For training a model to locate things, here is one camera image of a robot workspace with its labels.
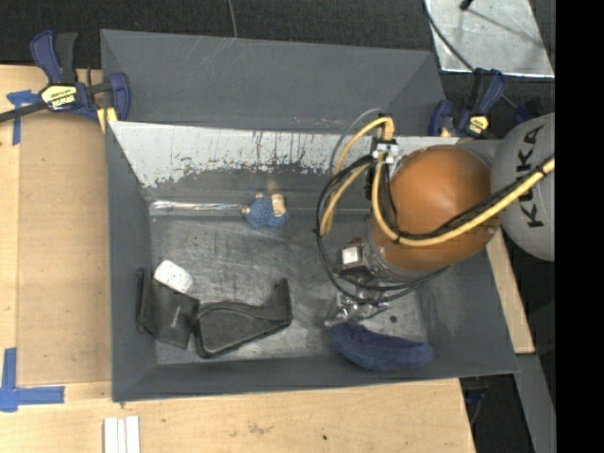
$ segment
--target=wooden board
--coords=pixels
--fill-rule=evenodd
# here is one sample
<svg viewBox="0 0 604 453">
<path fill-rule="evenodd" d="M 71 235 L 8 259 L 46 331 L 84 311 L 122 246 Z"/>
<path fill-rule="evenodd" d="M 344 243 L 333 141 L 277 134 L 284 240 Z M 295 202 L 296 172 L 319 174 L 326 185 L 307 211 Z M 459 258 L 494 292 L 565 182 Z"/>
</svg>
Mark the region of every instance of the wooden board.
<svg viewBox="0 0 604 453">
<path fill-rule="evenodd" d="M 34 67 L 0 66 L 0 110 L 9 109 L 7 92 L 44 84 Z M 11 134 L 11 124 L 0 125 L 0 347 L 17 343 L 20 384 L 67 386 L 64 405 L 0 413 L 3 450 L 102 451 L 103 419 L 137 414 L 145 453 L 475 451 L 455 379 L 113 404 L 101 134 L 81 118 L 44 112 L 24 119 L 23 145 L 11 146 Z M 495 238 L 489 256 L 514 347 L 529 352 L 505 245 Z"/>
<path fill-rule="evenodd" d="M 514 351 L 516 354 L 534 353 L 535 344 L 530 335 L 527 314 L 518 291 L 516 277 L 513 274 L 510 256 L 501 230 L 497 231 L 487 245 L 487 253 L 493 268 L 493 276 L 499 291 L 501 307 L 508 323 Z"/>
<path fill-rule="evenodd" d="M 2 66 L 0 72 L 2 96 L 35 92 L 46 84 L 36 67 Z M 92 79 L 98 81 L 100 72 L 94 71 Z M 12 122 L 3 124 L 2 131 L 6 148 L 12 148 L 3 150 L 2 157 L 10 158 L 5 164 L 12 165 L 13 173 L 3 173 L 10 185 L 3 186 L 3 193 L 12 196 L 7 204 L 13 207 L 20 164 L 18 255 L 3 256 L 12 261 L 6 277 L 4 266 L 2 272 L 3 280 L 16 277 L 14 264 L 19 261 L 17 381 L 35 385 L 109 379 L 107 188 L 100 127 L 76 116 L 41 111 L 22 119 L 19 146 L 11 146 L 8 139 Z M 16 208 L 8 210 L 3 220 L 14 220 Z M 14 250 L 15 236 L 13 230 L 3 240 L 3 246 L 13 247 L 7 252 Z M 14 310 L 15 295 L 2 296 L 0 310 Z M 12 345 L 14 337 L 6 344 Z"/>
<path fill-rule="evenodd" d="M 92 394 L 103 393 L 96 388 Z M 4 449 L 100 452 L 105 417 L 139 415 L 144 453 L 475 451 L 454 379 L 124 405 L 87 396 L 83 386 L 68 387 L 66 405 L 0 414 Z"/>
</svg>

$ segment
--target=blue tape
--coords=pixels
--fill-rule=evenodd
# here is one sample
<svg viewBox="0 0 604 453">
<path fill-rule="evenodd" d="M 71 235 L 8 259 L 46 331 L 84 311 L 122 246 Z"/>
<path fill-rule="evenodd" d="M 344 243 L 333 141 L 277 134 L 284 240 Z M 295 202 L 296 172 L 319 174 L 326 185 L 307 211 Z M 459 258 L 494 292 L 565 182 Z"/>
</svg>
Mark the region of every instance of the blue tape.
<svg viewBox="0 0 604 453">
<path fill-rule="evenodd" d="M 31 90 L 9 92 L 7 99 L 16 109 L 20 108 L 23 104 L 35 104 L 40 102 L 40 97 Z M 14 119 L 12 124 L 12 145 L 19 144 L 21 142 L 21 118 L 17 117 Z"/>
<path fill-rule="evenodd" d="M 65 386 L 39 388 L 17 388 L 17 348 L 4 351 L 2 387 L 0 388 L 0 411 L 15 412 L 19 406 L 32 404 L 62 404 L 65 402 Z"/>
</svg>

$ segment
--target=blue clamp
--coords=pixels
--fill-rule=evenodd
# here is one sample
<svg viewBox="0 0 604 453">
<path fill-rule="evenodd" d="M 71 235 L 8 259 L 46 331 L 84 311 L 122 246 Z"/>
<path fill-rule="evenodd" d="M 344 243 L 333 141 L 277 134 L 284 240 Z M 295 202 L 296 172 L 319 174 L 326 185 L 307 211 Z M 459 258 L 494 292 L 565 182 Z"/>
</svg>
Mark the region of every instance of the blue clamp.
<svg viewBox="0 0 604 453">
<path fill-rule="evenodd" d="M 127 117 L 130 111 L 130 90 L 126 75 L 113 73 L 107 81 L 94 86 L 77 82 L 73 67 L 76 37 L 75 32 L 55 36 L 52 30 L 45 30 L 34 37 L 30 44 L 31 55 L 36 65 L 46 74 L 48 85 L 39 92 L 37 102 L 0 113 L 0 122 L 47 109 L 51 112 L 69 112 L 98 124 L 99 107 L 94 103 L 93 96 L 106 91 L 112 91 L 111 104 L 118 119 L 123 121 Z"/>
<path fill-rule="evenodd" d="M 35 104 L 40 102 L 40 97 L 31 90 L 9 92 L 7 99 L 15 108 L 20 108 L 23 104 Z M 16 117 L 12 124 L 12 145 L 21 142 L 21 118 Z"/>
<path fill-rule="evenodd" d="M 20 406 L 64 403 L 65 386 L 17 388 L 17 348 L 4 351 L 0 411 L 16 412 Z"/>
<path fill-rule="evenodd" d="M 488 86 L 484 85 L 485 77 L 490 78 Z M 476 69 L 474 72 L 474 85 L 468 103 L 458 108 L 442 99 L 430 118 L 428 125 L 429 136 L 440 136 L 444 129 L 449 134 L 460 138 L 480 135 L 481 130 L 476 129 L 472 120 L 476 116 L 486 116 L 491 107 L 501 98 L 506 87 L 506 79 L 499 71 L 492 69 Z"/>
</svg>

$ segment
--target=gray metal plate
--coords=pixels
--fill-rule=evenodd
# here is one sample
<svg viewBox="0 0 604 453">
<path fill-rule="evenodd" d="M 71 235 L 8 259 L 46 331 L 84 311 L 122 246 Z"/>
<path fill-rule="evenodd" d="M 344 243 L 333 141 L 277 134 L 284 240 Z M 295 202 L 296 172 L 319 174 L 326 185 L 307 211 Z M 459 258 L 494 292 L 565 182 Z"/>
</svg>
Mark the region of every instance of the gray metal plate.
<svg viewBox="0 0 604 453">
<path fill-rule="evenodd" d="M 436 25 L 474 67 L 510 76 L 553 77 L 529 0 L 427 0 Z M 469 72 L 432 29 L 444 71 Z"/>
</svg>

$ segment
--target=wire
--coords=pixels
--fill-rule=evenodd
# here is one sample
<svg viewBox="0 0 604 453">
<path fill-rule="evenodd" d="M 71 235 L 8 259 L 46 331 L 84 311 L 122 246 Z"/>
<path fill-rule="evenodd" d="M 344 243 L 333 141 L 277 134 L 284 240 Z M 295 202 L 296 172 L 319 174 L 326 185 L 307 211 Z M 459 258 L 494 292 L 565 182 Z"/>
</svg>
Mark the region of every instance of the wire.
<svg viewBox="0 0 604 453">
<path fill-rule="evenodd" d="M 381 108 L 373 108 L 373 109 L 366 110 L 357 119 L 355 119 L 352 122 L 352 124 L 349 127 L 347 127 L 346 130 L 340 135 L 340 139 L 338 140 L 338 142 L 336 143 L 336 145 L 333 147 L 333 151 L 331 152 L 331 159 L 329 160 L 329 168 L 333 168 L 333 161 L 336 159 L 336 154 L 338 152 L 338 148 L 342 145 L 342 141 L 344 139 L 346 139 L 346 136 L 350 132 L 350 129 L 352 129 L 358 122 L 360 122 L 362 120 L 362 118 L 364 118 L 365 116 L 368 116 L 369 114 L 372 114 L 374 112 L 381 112 L 381 113 L 383 113 L 384 110 L 381 109 Z"/>
<path fill-rule="evenodd" d="M 239 34 L 237 32 L 237 23 L 235 22 L 235 10 L 233 9 L 233 2 L 232 0 L 226 0 L 226 2 L 228 3 L 228 13 L 230 14 L 230 22 L 233 24 L 233 37 L 237 39 L 237 37 L 239 37 Z"/>
<path fill-rule="evenodd" d="M 544 177 L 546 177 L 549 173 L 551 173 L 555 166 L 555 159 L 553 156 L 547 159 L 543 165 L 538 166 L 535 170 L 528 175 L 528 177 L 522 180 L 517 186 L 514 186 L 510 192 L 508 192 L 505 196 L 500 198 L 494 205 L 492 205 L 487 210 L 483 211 L 478 216 L 468 220 L 460 226 L 456 226 L 453 229 L 445 231 L 443 233 L 437 233 L 437 236 L 430 238 L 423 238 L 423 236 L 419 236 L 422 238 L 418 238 L 417 236 L 410 234 L 401 234 L 393 231 L 388 224 L 386 224 L 381 210 L 379 208 L 378 202 L 378 186 L 379 186 L 379 178 L 381 175 L 381 167 L 384 164 L 383 154 L 380 153 L 377 158 L 376 165 L 376 174 L 374 176 L 374 184 L 371 190 L 371 205 L 372 211 L 374 212 L 374 216 L 376 218 L 376 222 L 379 228 L 386 234 L 388 238 L 390 238 L 393 242 L 398 244 L 404 244 L 407 246 L 432 246 L 439 243 L 447 242 L 455 237 L 459 237 L 462 233 L 471 230 L 474 227 L 486 222 L 490 218 L 493 218 L 504 208 L 509 206 L 516 198 L 522 196 L 528 190 L 530 190 L 533 186 L 535 186 L 539 181 L 541 181 Z"/>
<path fill-rule="evenodd" d="M 336 167 L 334 169 L 334 173 L 336 175 L 338 173 L 340 173 L 340 168 L 342 167 L 342 164 L 344 163 L 344 159 L 345 159 L 346 155 L 348 154 L 348 151 L 350 151 L 350 149 L 352 148 L 352 146 L 361 137 L 363 137 L 365 134 L 367 134 L 369 131 L 371 131 L 374 127 L 382 125 L 382 124 L 384 124 L 383 138 L 388 141 L 393 138 L 393 136 L 394 136 L 393 118 L 390 116 L 384 116 L 384 117 L 378 117 L 377 119 L 374 119 L 371 123 L 369 123 L 368 125 L 363 127 L 359 132 L 357 132 L 348 143 L 346 143 L 346 146 L 344 147 L 344 149 L 342 150 L 342 153 L 338 157 L 338 161 L 337 161 Z M 331 231 L 332 223 L 333 223 L 333 212 L 330 212 L 327 215 L 325 222 L 322 223 L 321 227 L 319 228 L 319 232 L 321 233 L 321 236 L 327 235 Z"/>
<path fill-rule="evenodd" d="M 441 269 L 441 270 L 437 270 L 436 272 L 434 272 L 433 274 L 430 274 L 427 277 L 415 280 L 414 282 L 411 282 L 411 283 L 405 283 L 404 285 L 403 284 L 395 284 L 395 285 L 364 284 L 364 285 L 360 285 L 358 282 L 355 282 L 352 279 L 349 279 L 347 277 L 338 276 L 338 274 L 336 273 L 336 268 L 335 268 L 334 263 L 328 257 L 327 250 L 323 243 L 323 237 L 319 233 L 320 224 L 322 222 L 322 217 L 321 217 L 322 210 L 323 210 L 323 207 L 324 207 L 326 201 L 329 199 L 332 199 L 332 197 L 334 196 L 334 193 L 336 193 L 336 192 L 334 192 L 334 190 L 338 187 L 340 187 L 340 188 L 338 188 L 338 191 L 341 190 L 345 186 L 345 183 L 352 176 L 351 174 L 354 175 L 360 168 L 363 168 L 363 171 L 364 171 L 364 169 L 366 169 L 366 167 L 369 167 L 373 164 L 375 164 L 375 159 L 371 155 L 366 155 L 366 156 L 363 156 L 363 157 L 357 159 L 354 163 L 352 163 L 351 165 L 349 165 L 348 167 L 343 169 L 340 173 L 333 176 L 331 178 L 331 180 L 327 183 L 325 188 L 321 191 L 319 200 L 317 202 L 317 208 L 316 208 L 316 229 L 314 231 L 315 231 L 315 235 L 317 238 L 319 256 L 320 256 L 321 262 L 327 272 L 329 280 L 336 287 L 336 289 L 338 289 L 338 291 L 340 291 L 342 294 L 346 295 L 347 297 L 351 298 L 352 300 L 355 300 L 359 304 L 378 304 L 381 302 L 396 300 L 397 298 L 410 294 L 411 292 L 416 290 L 416 288 L 419 287 L 421 284 L 423 284 L 429 280 L 432 280 L 433 278 L 435 278 L 436 276 L 438 276 L 445 270 L 445 268 Z M 354 295 L 353 293 L 347 291 L 344 287 L 342 287 L 340 285 L 340 283 L 338 282 L 338 279 L 347 281 L 359 289 L 364 289 L 364 290 L 371 291 L 371 292 L 379 292 L 382 294 L 385 294 L 388 292 L 398 292 L 398 294 L 383 295 L 379 299 L 375 299 L 375 298 L 363 299 L 363 298 L 360 298 L 357 295 Z"/>
<path fill-rule="evenodd" d="M 336 163 L 336 167 L 334 172 L 338 173 L 340 171 L 340 168 L 342 167 L 342 163 L 344 162 L 344 158 L 346 157 L 346 155 L 348 154 L 348 151 L 350 151 L 350 148 L 360 139 L 362 138 L 365 134 L 367 134 L 369 131 L 371 131 L 374 127 L 379 126 L 381 124 L 384 124 L 384 136 L 383 139 L 386 141 L 389 141 L 393 138 L 394 136 L 394 121 L 392 117 L 389 116 L 384 116 L 384 117 L 378 117 L 377 119 L 375 119 L 374 121 L 372 121 L 371 123 L 369 123 L 367 126 L 365 126 L 363 129 L 361 129 L 357 134 L 355 134 L 352 139 L 346 144 L 346 146 L 344 147 L 344 149 L 342 150 L 342 154 L 338 157 L 338 162 Z"/>
<path fill-rule="evenodd" d="M 356 169 L 354 173 L 346 179 L 346 181 L 342 184 L 338 191 L 335 192 L 329 198 L 329 205 L 323 213 L 323 219 L 321 220 L 321 226 L 319 228 L 319 234 L 322 237 L 326 235 L 327 225 L 329 225 L 329 228 L 331 228 L 331 223 L 333 222 L 333 211 L 335 210 L 338 201 L 340 201 L 340 197 L 346 191 L 346 189 L 353 183 L 353 181 L 357 179 L 359 175 L 361 175 L 367 168 L 369 168 L 369 166 L 371 166 L 370 163 L 363 164 L 360 168 Z"/>
<path fill-rule="evenodd" d="M 447 37 L 445 37 L 445 35 L 443 34 L 443 32 L 441 31 L 441 29 L 436 25 L 436 22 L 434 21 L 434 18 L 432 17 L 432 14 L 430 13 L 429 7 L 428 7 L 428 0 L 423 0 L 424 1 L 424 8 L 426 10 L 426 16 L 428 17 L 428 20 L 430 22 L 430 24 L 432 25 L 432 28 L 434 29 L 434 31 L 436 32 L 436 34 L 439 36 L 439 38 L 441 39 L 441 41 L 443 41 L 443 43 L 448 47 L 448 49 L 451 51 L 451 53 L 460 60 L 460 62 L 465 65 L 470 72 L 473 74 L 476 71 L 476 67 L 474 67 L 461 53 L 459 50 L 457 50 L 457 48 L 455 48 L 455 46 L 448 40 Z M 504 93 L 501 94 L 501 98 L 508 103 L 510 106 L 512 106 L 514 109 L 517 109 L 518 106 Z"/>
</svg>

